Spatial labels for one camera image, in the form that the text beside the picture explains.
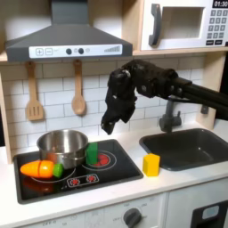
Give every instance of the yellow toy object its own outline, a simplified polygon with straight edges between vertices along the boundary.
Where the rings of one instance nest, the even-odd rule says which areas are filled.
[[[160,156],[150,153],[143,158],[142,171],[147,176],[158,176],[159,163],[160,163]]]

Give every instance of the digital clock display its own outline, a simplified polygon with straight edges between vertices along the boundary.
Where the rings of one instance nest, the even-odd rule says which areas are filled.
[[[213,8],[228,8],[228,0],[214,0]]]

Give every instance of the knob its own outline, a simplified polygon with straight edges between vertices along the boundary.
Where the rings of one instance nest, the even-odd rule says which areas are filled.
[[[72,54],[71,49],[67,49],[66,53],[67,53],[67,54]]]
[[[84,49],[83,49],[83,48],[79,48],[79,49],[78,49],[78,52],[79,52],[80,54],[83,54],[83,53],[84,53]]]
[[[134,228],[142,220],[142,214],[137,208],[129,209],[124,214],[124,221],[128,228]]]

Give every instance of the countertop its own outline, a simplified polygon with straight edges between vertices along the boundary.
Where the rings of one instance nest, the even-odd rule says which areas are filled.
[[[201,125],[191,123],[177,130],[198,128]],[[228,122],[216,121],[213,132],[228,142]],[[90,142],[106,139],[117,139],[134,163],[142,170],[145,150],[139,145],[139,140],[150,134],[161,133],[158,128],[137,131],[127,134],[99,136],[90,138]],[[108,206],[144,196],[157,194],[164,191],[204,183],[228,176],[228,162],[222,162],[205,167],[197,167],[180,172],[170,172],[160,169],[158,177],[144,177],[143,179],[116,184],[96,190],[71,194],[69,196],[48,199],[28,205],[21,205],[17,201],[15,176],[13,165],[4,163],[4,148],[0,154],[0,227],[17,227],[26,224],[42,222],[58,216],[83,212],[89,209]]]

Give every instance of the microwave keypad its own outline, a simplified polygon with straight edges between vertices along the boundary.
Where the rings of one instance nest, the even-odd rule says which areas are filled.
[[[221,45],[228,17],[228,10],[212,10],[208,25],[206,45]]]

